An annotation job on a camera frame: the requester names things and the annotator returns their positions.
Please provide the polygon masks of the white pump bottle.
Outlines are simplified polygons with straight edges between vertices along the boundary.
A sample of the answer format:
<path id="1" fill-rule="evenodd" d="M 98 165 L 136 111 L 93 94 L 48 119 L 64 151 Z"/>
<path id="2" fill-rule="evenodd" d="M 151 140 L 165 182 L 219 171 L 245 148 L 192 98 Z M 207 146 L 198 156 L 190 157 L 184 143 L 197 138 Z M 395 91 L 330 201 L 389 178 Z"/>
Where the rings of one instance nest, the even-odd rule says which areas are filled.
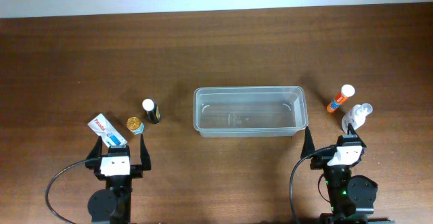
<path id="1" fill-rule="evenodd" d="M 351 124 L 356 130 L 361 127 L 366 120 L 366 117 L 373 112 L 371 104 L 357 104 L 349 110 L 342 118 L 342 130 L 348 133 L 348 125 Z"/>

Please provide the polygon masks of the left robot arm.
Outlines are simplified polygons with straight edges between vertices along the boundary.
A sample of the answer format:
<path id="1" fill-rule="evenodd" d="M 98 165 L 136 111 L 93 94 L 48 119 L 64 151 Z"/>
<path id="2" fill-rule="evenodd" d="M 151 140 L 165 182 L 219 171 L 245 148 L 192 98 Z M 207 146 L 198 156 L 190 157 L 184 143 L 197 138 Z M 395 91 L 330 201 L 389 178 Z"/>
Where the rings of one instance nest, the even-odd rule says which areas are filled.
<path id="1" fill-rule="evenodd" d="M 128 145 L 113 145 L 102 154 L 102 138 L 99 137 L 86 157 L 85 166 L 93 171 L 106 186 L 96 191 L 87 204 L 92 223 L 130 223 L 132 181 L 143 177 L 152 169 L 149 152 L 143 136 L 140 136 L 140 163 L 131 164 Z"/>

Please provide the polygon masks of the orange tablet tube white cap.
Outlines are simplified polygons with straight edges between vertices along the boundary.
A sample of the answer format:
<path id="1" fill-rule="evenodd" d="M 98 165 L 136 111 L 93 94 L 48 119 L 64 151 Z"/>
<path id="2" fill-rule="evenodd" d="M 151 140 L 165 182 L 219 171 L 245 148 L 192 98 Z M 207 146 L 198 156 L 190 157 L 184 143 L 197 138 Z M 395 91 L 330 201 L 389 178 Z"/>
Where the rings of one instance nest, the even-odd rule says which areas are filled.
<path id="1" fill-rule="evenodd" d="M 343 85 L 339 94 L 327 105 L 327 111 L 335 112 L 348 98 L 355 94 L 355 88 L 352 85 Z"/>

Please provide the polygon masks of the white Panadol box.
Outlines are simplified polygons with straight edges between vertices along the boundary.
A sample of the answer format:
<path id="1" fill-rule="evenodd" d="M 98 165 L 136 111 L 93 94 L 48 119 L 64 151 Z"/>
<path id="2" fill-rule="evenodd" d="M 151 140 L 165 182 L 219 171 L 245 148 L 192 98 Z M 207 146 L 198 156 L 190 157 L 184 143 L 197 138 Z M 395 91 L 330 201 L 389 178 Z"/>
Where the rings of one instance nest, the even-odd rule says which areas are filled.
<path id="1" fill-rule="evenodd" d="M 102 141 L 108 148 L 127 144 L 127 140 L 112 126 L 103 114 L 98 114 L 87 125 L 96 135 L 102 138 Z"/>

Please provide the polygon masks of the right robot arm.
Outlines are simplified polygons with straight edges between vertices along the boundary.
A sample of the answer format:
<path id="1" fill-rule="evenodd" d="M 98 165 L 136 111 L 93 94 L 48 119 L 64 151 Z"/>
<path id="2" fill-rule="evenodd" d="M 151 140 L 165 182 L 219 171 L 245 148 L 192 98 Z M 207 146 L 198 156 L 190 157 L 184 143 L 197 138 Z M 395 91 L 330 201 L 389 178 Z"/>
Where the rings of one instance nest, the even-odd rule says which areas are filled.
<path id="1" fill-rule="evenodd" d="M 305 129 L 300 158 L 310 160 L 312 170 L 322 170 L 325 179 L 330 213 L 319 217 L 320 223 L 367 223 L 373 214 L 378 185 L 363 175 L 352 175 L 351 168 L 361 162 L 365 143 L 353 127 L 338 137 L 334 145 L 315 149 L 309 129 Z"/>

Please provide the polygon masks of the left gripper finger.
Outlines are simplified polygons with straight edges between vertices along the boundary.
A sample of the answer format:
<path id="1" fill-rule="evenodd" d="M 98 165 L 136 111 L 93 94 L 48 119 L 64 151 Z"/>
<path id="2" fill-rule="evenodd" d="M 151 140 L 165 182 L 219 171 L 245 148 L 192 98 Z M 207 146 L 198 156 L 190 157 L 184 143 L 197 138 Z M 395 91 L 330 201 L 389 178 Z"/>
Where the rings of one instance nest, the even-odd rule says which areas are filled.
<path id="1" fill-rule="evenodd" d="M 145 146 L 145 141 L 142 134 L 140 135 L 140 160 L 143 170 L 151 169 L 150 154 Z"/>
<path id="2" fill-rule="evenodd" d="M 93 146 L 92 150 L 89 152 L 88 156 L 86 157 L 87 160 L 99 158 L 101 156 L 102 143 L 103 143 L 102 138 L 101 138 L 101 136 L 99 136 L 97 138 L 97 141 L 96 141 L 95 145 Z"/>

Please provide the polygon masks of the dark bottle white cap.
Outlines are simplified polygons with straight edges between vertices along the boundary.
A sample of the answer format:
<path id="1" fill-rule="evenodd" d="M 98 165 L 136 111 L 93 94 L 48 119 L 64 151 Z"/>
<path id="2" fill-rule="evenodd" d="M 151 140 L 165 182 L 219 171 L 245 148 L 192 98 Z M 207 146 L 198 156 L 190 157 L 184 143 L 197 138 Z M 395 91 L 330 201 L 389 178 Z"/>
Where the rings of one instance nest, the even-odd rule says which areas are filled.
<path id="1" fill-rule="evenodd" d="M 147 98 L 142 101 L 142 107 L 146 112 L 146 118 L 153 124 L 158 124 L 161 120 L 158 105 L 151 99 Z"/>

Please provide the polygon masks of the gold lid small jar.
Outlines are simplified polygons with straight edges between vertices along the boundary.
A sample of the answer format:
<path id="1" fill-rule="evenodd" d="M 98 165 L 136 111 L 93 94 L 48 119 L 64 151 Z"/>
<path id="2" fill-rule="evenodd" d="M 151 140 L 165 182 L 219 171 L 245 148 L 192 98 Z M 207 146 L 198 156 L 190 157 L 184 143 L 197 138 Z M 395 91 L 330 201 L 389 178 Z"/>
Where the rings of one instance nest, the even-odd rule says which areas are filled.
<path id="1" fill-rule="evenodd" d="M 130 130 L 134 135 L 142 134 L 145 125 L 141 122 L 141 120 L 137 117 L 130 117 L 127 120 L 127 128 Z"/>

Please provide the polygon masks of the clear plastic container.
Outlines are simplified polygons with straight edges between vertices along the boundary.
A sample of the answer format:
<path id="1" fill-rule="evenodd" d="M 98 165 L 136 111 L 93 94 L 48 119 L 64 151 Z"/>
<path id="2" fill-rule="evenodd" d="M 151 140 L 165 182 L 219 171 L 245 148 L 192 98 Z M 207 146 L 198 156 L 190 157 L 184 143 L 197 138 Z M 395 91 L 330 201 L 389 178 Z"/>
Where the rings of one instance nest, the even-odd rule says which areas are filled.
<path id="1" fill-rule="evenodd" d="M 201 87 L 193 125 L 202 137 L 291 137 L 309 125 L 299 86 Z"/>

